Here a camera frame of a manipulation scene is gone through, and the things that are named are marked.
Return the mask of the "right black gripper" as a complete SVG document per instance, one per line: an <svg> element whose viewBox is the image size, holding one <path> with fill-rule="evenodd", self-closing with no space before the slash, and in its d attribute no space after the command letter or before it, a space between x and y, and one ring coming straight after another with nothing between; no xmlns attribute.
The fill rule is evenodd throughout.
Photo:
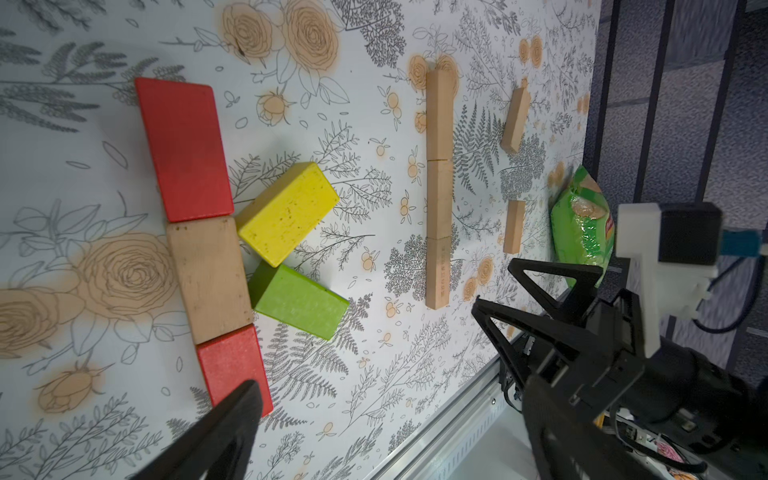
<svg viewBox="0 0 768 480"><path fill-rule="evenodd" d="M595 265L513 258L508 271L544 311L475 299L471 314L498 354L500 388L524 389L524 412L597 419L644 372L636 296L600 299Z"/></svg>

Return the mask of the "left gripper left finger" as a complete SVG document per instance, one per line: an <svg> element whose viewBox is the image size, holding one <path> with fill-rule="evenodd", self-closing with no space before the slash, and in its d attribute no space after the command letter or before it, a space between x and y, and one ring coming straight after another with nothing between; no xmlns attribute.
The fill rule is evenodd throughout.
<svg viewBox="0 0 768 480"><path fill-rule="evenodd" d="M263 410L246 380L145 466L136 479L243 479Z"/></svg>

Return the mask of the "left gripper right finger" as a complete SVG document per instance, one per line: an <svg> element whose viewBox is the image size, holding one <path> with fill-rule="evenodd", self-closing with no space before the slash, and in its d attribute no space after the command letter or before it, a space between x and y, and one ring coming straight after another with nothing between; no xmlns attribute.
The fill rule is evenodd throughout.
<svg viewBox="0 0 768 480"><path fill-rule="evenodd" d="M654 479L593 423L583 422L560 403L542 378L529 378L522 412L542 479Z"/></svg>

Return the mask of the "red block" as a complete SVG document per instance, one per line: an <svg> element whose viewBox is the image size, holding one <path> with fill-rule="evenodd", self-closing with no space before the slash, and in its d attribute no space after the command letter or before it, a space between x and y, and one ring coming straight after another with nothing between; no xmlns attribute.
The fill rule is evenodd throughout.
<svg viewBox="0 0 768 480"><path fill-rule="evenodd" d="M150 78L138 78L134 85L167 219L232 215L213 89Z"/></svg>
<svg viewBox="0 0 768 480"><path fill-rule="evenodd" d="M273 409L257 331L253 324L196 346L198 361L212 406L217 406L241 383L254 380L262 399L262 417Z"/></svg>

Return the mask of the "green block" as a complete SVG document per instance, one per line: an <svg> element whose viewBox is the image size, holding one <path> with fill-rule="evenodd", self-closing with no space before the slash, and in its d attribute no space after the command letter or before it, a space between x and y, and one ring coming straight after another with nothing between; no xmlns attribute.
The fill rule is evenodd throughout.
<svg viewBox="0 0 768 480"><path fill-rule="evenodd" d="M248 281L252 308L261 315L330 341L349 301L295 270L262 261Z"/></svg>

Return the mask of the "yellow block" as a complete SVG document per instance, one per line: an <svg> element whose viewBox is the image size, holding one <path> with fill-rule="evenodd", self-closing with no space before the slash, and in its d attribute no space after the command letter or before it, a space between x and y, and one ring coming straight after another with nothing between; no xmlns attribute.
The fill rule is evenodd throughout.
<svg viewBox="0 0 768 480"><path fill-rule="evenodd" d="M236 215L236 230L262 260L277 267L338 202L316 163L297 163Z"/></svg>

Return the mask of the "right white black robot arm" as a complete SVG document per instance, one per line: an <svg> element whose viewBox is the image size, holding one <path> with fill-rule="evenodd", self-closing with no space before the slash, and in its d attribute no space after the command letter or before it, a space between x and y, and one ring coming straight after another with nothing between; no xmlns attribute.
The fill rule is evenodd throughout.
<svg viewBox="0 0 768 480"><path fill-rule="evenodd" d="M639 445L597 418L626 409L635 424L733 479L767 475L767 390L698 352L663 341L647 353L640 298L598 297L596 266L516 258L509 272L542 307L535 315L477 299L472 314L522 394L545 479L649 479Z"/></svg>

